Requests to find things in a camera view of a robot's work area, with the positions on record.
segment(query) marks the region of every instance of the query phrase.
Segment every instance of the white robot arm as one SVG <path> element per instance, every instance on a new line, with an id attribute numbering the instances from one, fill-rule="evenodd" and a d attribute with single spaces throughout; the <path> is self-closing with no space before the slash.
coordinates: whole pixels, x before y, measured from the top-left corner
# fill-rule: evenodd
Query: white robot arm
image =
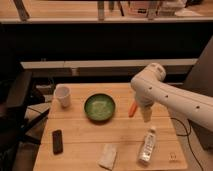
<path id="1" fill-rule="evenodd" d="M 213 98 L 162 83 L 165 76 L 160 64 L 151 63 L 132 78 L 138 106 L 150 106 L 157 101 L 213 131 Z"/>

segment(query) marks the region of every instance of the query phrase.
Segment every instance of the chair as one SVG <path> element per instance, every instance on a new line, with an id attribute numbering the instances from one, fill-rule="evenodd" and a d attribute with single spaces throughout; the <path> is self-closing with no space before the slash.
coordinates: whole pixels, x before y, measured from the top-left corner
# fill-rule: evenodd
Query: chair
<path id="1" fill-rule="evenodd" d="M 40 144 L 40 140 L 26 133 L 46 118 L 49 110 L 44 111 L 30 122 L 25 119 L 27 107 L 43 103 L 45 98 L 36 89 L 32 79 L 33 73 L 23 69 L 11 53 L 5 34 L 1 33 L 0 27 L 0 103 L 2 108 L 0 113 L 0 170 L 7 171 L 12 170 L 20 141 Z M 9 156 L 8 151 L 11 149 L 13 152 Z"/>

